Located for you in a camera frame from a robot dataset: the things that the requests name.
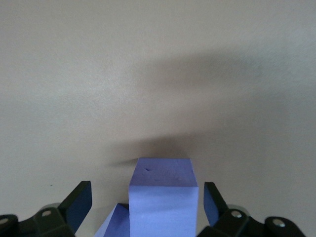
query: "white surface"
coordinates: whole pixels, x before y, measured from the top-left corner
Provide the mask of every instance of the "white surface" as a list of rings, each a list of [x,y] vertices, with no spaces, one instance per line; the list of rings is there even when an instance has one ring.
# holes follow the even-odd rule
[[[185,157],[200,187],[315,236],[315,92],[314,0],[1,0],[0,213],[91,180],[92,237],[136,158]]]

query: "black bracket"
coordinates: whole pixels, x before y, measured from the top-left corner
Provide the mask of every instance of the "black bracket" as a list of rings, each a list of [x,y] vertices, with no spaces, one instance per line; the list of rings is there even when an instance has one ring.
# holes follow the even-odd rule
[[[42,209],[25,221],[0,215],[0,237],[74,237],[91,207],[91,182],[82,181],[58,207]]]
[[[197,237],[305,237],[290,220],[268,217],[262,224],[238,209],[229,209],[214,183],[204,184],[204,210],[210,226]]]

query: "screw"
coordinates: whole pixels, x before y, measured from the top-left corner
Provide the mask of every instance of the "screw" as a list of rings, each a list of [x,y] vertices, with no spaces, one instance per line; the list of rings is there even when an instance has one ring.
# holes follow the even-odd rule
[[[0,220],[0,225],[5,224],[5,223],[7,223],[8,221],[9,221],[8,218],[3,218],[3,219]]]
[[[274,219],[272,222],[278,227],[285,227],[285,223],[281,221],[280,219]]]
[[[51,214],[51,211],[45,211],[41,214],[42,217],[49,216]]]
[[[232,216],[234,216],[236,218],[240,218],[240,217],[242,217],[242,214],[239,211],[232,211]]]

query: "purple block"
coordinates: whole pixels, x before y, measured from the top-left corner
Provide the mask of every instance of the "purple block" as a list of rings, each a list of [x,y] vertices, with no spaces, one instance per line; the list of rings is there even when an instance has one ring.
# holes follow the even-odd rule
[[[94,237],[129,237],[129,211],[117,204]]]
[[[190,159],[138,159],[129,184],[130,237],[195,237],[197,211]]]

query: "blue block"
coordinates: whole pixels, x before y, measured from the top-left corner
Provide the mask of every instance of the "blue block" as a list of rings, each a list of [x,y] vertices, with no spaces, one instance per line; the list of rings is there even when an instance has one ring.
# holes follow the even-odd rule
[[[129,185],[130,237],[195,237],[197,211],[189,159],[139,158]]]
[[[129,210],[117,204],[94,237],[129,237]]]

